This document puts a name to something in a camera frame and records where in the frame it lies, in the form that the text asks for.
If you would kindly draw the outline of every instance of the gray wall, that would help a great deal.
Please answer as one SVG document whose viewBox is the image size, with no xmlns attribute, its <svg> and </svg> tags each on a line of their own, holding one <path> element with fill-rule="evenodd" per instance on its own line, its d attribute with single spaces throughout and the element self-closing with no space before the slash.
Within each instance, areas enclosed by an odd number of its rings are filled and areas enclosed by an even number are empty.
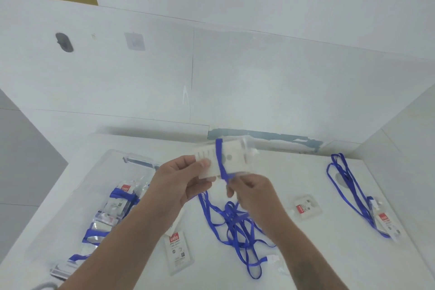
<svg viewBox="0 0 435 290">
<path fill-rule="evenodd" d="M 0 262 L 67 164 L 0 90 Z"/>
<path fill-rule="evenodd" d="M 364 160 L 435 276 L 435 85 L 350 157 Z"/>
</svg>

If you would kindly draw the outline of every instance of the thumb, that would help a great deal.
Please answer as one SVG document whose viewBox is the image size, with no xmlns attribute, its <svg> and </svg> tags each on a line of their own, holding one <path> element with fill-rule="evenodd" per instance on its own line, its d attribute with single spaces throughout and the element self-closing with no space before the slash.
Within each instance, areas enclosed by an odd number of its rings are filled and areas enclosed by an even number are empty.
<svg viewBox="0 0 435 290">
<path fill-rule="evenodd" d="M 243 182 L 242 179 L 239 177 L 232 178 L 228 182 L 228 187 L 230 187 L 233 191 L 235 191 L 237 194 L 245 194 L 247 193 L 251 188 L 246 185 L 246 183 Z"/>
<path fill-rule="evenodd" d="M 182 180 L 186 182 L 191 181 L 194 177 L 199 176 L 204 170 L 208 169 L 210 163 L 208 158 L 204 158 L 182 169 L 180 171 Z"/>
</svg>

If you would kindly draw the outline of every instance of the hand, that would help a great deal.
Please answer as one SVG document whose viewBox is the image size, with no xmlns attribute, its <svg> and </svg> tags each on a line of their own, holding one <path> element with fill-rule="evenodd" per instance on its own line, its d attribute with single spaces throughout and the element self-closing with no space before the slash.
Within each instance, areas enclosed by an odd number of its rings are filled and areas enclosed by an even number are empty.
<svg viewBox="0 0 435 290">
<path fill-rule="evenodd" d="M 182 206 L 191 198 L 211 187 L 211 182 L 199 180 L 201 172 L 210 166 L 209 159 L 195 160 L 194 155 L 181 156 L 166 162 L 156 171 L 150 187 L 139 206 L 151 213 L 161 234 L 178 216 Z"/>
<path fill-rule="evenodd" d="M 227 196 L 237 193 L 242 208 L 274 242 L 279 238 L 281 225 L 290 221 L 270 180 L 258 174 L 237 176 L 227 185 Z"/>
</svg>

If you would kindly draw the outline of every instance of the table surface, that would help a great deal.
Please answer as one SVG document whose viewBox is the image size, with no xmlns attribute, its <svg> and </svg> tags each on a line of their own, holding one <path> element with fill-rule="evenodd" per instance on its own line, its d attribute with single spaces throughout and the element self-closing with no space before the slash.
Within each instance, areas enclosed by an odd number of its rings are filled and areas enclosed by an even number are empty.
<svg viewBox="0 0 435 290">
<path fill-rule="evenodd" d="M 48 279 L 46 267 L 28 260 L 25 251 L 107 150 L 133 152 L 165 162 L 191 153 L 193 146 L 192 143 L 156 139 L 89 135 L 87 143 L 73 157 L 0 265 L 0 287 L 31 289 Z M 305 221 L 298 221 L 294 215 L 291 217 L 349 289 L 435 289 L 435 280 L 409 238 L 400 244 L 384 239 L 340 198 L 325 173 L 330 160 L 324 156 L 260 151 L 256 169 L 271 179 L 288 210 L 297 196 L 314 196 L 322 214 Z M 349 159 L 348 164 L 364 193 L 382 200 L 395 217 L 364 162 Z M 350 192 L 346 189 L 343 192 L 353 202 Z M 209 193 L 213 204 L 224 206 L 227 198 L 223 181 L 216 181 Z M 264 289 L 265 286 L 295 289 L 290 276 L 280 274 L 276 267 L 267 263 L 263 264 L 261 279 L 252 280 L 235 250 L 215 238 L 197 198 L 186 204 L 186 213 L 177 230 L 185 233 L 195 259 L 193 265 L 170 276 L 164 243 L 160 240 L 136 289 Z M 278 253 L 278 249 L 261 243 L 256 250 L 260 256 Z"/>
</svg>

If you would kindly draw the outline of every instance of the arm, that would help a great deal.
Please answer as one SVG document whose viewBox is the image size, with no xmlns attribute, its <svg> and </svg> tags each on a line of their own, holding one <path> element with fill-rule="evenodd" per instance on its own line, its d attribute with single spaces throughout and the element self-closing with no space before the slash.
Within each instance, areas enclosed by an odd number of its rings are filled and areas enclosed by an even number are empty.
<svg viewBox="0 0 435 290">
<path fill-rule="evenodd" d="M 60 287 L 61 290 L 133 289 L 160 237 L 181 207 L 211 187 L 198 175 L 210 161 L 182 156 L 163 164 L 139 204 Z"/>
<path fill-rule="evenodd" d="M 288 217 L 268 178 L 252 174 L 232 179 L 228 197 L 234 192 L 240 205 L 280 249 L 298 290 L 348 289 Z"/>
</svg>

